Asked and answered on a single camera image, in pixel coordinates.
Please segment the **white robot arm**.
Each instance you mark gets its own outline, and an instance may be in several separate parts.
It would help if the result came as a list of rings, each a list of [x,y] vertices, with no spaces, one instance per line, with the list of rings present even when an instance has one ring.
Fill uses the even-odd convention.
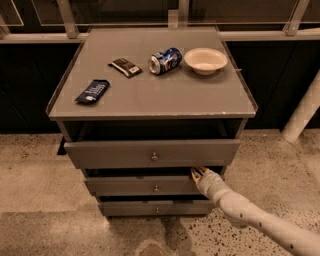
[[[254,227],[293,256],[320,256],[318,234],[264,211],[206,167],[192,167],[191,175],[201,194],[212,201],[234,227]]]

